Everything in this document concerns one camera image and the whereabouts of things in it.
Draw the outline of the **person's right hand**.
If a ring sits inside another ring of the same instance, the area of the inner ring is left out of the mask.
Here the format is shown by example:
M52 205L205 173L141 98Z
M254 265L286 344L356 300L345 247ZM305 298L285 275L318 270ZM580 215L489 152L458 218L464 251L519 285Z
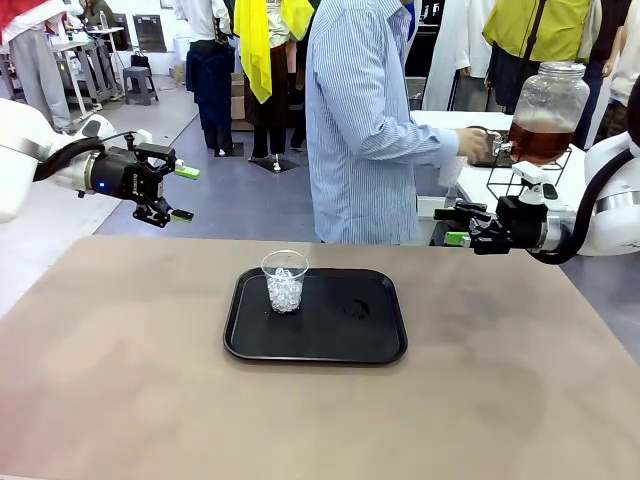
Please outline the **person's right hand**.
M470 160L482 159L489 152L488 133L481 128L455 129L458 137L459 157Z

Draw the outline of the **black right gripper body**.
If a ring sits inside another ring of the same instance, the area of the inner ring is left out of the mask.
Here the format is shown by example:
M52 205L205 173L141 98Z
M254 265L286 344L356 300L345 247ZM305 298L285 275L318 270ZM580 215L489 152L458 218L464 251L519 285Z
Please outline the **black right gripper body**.
M515 249L537 249L543 243L547 214L545 204L528 204L515 195L500 197L496 208L497 220Z

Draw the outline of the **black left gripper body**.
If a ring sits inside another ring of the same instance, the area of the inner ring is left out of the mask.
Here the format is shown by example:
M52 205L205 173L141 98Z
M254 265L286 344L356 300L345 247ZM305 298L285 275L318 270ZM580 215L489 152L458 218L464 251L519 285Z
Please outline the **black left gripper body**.
M164 210L164 176L164 146L139 144L132 150L111 147L95 159L89 185L95 193Z

